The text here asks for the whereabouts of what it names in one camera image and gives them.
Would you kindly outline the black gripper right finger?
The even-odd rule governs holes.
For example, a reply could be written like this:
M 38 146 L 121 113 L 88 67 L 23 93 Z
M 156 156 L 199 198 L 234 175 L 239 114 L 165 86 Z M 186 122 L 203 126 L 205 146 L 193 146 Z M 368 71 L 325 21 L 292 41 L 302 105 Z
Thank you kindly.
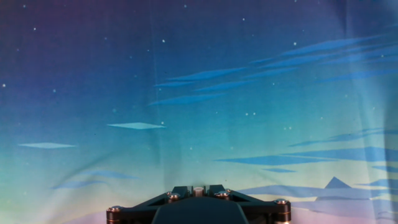
M 284 198 L 263 201 L 252 196 L 226 189 L 223 185 L 206 186 L 206 196 L 234 202 L 241 212 L 240 216 L 248 223 L 291 223 L 291 203 Z

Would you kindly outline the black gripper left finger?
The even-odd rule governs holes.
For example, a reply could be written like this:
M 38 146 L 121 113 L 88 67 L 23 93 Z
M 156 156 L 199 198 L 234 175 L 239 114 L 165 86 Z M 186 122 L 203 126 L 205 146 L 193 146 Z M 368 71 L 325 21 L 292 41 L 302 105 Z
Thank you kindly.
M 106 210 L 107 224 L 151 224 L 158 209 L 192 196 L 192 186 L 178 186 L 134 207 L 115 205 Z

